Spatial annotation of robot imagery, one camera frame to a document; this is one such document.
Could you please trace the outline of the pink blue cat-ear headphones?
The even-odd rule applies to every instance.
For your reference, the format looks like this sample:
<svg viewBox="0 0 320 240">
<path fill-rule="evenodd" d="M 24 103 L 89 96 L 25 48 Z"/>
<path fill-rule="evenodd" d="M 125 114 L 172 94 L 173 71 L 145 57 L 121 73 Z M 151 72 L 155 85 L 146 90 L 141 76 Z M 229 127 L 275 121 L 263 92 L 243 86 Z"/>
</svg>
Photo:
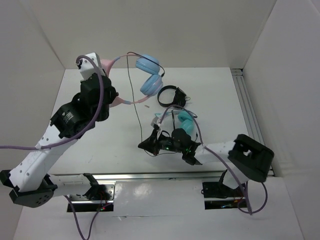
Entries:
<svg viewBox="0 0 320 240">
<path fill-rule="evenodd" d="M 119 105 L 135 105 L 140 104 L 148 100 L 150 97 L 153 97 L 158 94 L 158 92 L 163 87 L 163 76 L 165 75 L 164 68 L 160 65 L 160 62 L 147 54 L 138 54 L 135 52 L 128 52 L 125 55 L 118 56 L 114 58 L 113 60 L 108 59 L 102 59 L 101 65 L 103 69 L 105 70 L 106 74 L 109 76 L 110 71 L 114 64 L 120 60 L 121 58 L 126 57 L 126 63 L 127 63 L 127 74 L 129 83 L 131 86 L 131 93 L 132 93 L 132 100 L 125 100 L 118 96 L 119 99 Z M 130 68 L 129 68 L 129 57 L 137 57 L 135 61 L 135 68 L 136 71 L 135 77 L 140 77 L 140 81 L 142 81 L 142 76 L 146 77 L 147 74 L 149 74 L 148 78 L 144 81 L 143 85 L 140 87 L 140 92 L 144 95 L 141 99 L 135 99 L 134 97 L 134 89 L 132 85 L 131 75 L 130 75 Z"/>
</svg>

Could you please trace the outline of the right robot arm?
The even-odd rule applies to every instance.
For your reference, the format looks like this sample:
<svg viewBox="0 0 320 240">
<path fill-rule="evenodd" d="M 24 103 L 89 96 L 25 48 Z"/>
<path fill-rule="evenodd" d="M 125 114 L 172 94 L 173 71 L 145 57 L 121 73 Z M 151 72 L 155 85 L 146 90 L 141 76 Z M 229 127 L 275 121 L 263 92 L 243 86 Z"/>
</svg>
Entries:
<svg viewBox="0 0 320 240">
<path fill-rule="evenodd" d="M 251 180 L 264 183 L 274 159 L 274 152 L 265 145 L 245 134 L 239 134 L 235 140 L 201 144 L 192 140 L 182 128 L 172 131 L 171 135 L 154 129 L 151 135 L 138 144 L 138 148 L 157 156 L 161 150 L 180 153 L 189 165 L 205 165 L 220 161 L 230 163 L 218 184 L 223 196 L 230 196 L 239 186 Z"/>
</svg>

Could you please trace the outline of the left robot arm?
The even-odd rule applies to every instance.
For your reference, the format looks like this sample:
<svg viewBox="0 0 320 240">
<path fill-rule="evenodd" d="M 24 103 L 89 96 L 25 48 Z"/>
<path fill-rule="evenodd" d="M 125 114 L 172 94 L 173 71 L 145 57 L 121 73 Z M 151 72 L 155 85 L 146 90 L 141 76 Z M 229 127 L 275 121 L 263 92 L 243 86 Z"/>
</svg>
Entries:
<svg viewBox="0 0 320 240">
<path fill-rule="evenodd" d="M 36 149 L 14 169 L 0 172 L 1 183 L 11 188 L 9 196 L 14 204 L 37 208 L 53 197 L 79 195 L 96 200 L 99 196 L 106 196 L 106 187 L 99 184 L 91 173 L 48 173 L 64 152 L 83 136 L 83 129 L 91 130 L 95 127 L 93 117 L 98 108 L 101 89 L 103 100 L 96 121 L 105 121 L 109 117 L 109 105 L 118 94 L 107 76 L 99 79 L 94 73 L 81 81 L 80 92 L 51 117 Z"/>
</svg>

